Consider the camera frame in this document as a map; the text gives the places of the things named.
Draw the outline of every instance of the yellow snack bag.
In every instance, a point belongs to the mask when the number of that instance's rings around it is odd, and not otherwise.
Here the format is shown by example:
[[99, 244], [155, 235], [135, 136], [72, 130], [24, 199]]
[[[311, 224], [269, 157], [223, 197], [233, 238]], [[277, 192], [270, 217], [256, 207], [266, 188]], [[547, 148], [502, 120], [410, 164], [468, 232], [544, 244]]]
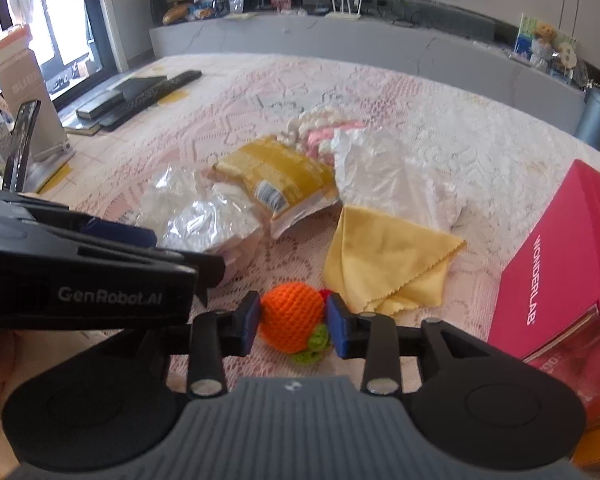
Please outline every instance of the yellow snack bag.
[[214, 170], [237, 180], [271, 214], [271, 237], [335, 204], [338, 188], [333, 170], [278, 142], [261, 137], [223, 157]]

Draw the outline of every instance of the yellow cloth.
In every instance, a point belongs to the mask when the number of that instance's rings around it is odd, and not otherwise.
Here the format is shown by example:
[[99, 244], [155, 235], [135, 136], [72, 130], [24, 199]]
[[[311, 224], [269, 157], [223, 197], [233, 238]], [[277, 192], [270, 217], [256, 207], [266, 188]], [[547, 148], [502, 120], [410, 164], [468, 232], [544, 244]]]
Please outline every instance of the yellow cloth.
[[322, 277], [353, 313], [393, 316], [440, 305], [449, 263], [465, 245], [406, 220], [344, 206]]

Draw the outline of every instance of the plastic bag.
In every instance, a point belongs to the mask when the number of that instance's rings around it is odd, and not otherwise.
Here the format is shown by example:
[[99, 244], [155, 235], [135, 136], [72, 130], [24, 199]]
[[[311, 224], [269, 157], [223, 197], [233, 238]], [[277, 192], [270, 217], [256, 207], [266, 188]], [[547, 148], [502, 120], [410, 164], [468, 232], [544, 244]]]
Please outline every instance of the plastic bag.
[[257, 210], [240, 187], [172, 165], [152, 178], [136, 225], [153, 229], [160, 247], [221, 255], [223, 283], [249, 265], [264, 236]]
[[336, 129], [331, 151], [344, 204], [445, 232], [466, 204], [455, 186], [416, 161], [400, 140], [383, 130]]
[[196, 2], [189, 6], [187, 21], [210, 20], [216, 17], [216, 12], [210, 2]]
[[219, 160], [214, 170], [239, 182], [266, 209], [273, 239], [302, 218], [338, 201], [331, 168], [273, 137], [245, 144]]

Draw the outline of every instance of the remote control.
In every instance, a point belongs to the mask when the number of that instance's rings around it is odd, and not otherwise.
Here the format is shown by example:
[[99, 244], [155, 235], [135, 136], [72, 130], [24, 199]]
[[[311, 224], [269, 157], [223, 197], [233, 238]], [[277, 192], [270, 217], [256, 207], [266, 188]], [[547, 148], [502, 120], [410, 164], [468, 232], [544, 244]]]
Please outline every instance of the remote control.
[[129, 119], [139, 114], [142, 110], [156, 104], [160, 99], [169, 95], [174, 90], [195, 81], [202, 76], [200, 70], [187, 70], [172, 79], [158, 83], [134, 97], [128, 103], [112, 110], [100, 120], [100, 126], [108, 132], [122, 126]]

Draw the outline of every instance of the stuffed toy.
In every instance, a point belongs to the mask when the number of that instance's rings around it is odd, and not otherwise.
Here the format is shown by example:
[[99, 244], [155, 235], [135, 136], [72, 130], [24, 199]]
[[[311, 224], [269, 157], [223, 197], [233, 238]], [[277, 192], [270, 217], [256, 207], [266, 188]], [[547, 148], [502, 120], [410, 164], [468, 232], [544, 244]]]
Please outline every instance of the stuffed toy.
[[324, 302], [329, 293], [299, 282], [272, 288], [260, 301], [261, 338], [291, 355], [297, 364], [318, 362], [329, 345], [324, 324]]
[[541, 72], [549, 68], [549, 61], [554, 54], [553, 44], [558, 36], [557, 31], [548, 23], [538, 23], [534, 31], [535, 39], [531, 42], [531, 66]]
[[565, 41], [555, 48], [549, 74], [555, 75], [557, 73], [568, 83], [573, 79], [573, 69], [577, 63], [578, 57], [573, 45]]

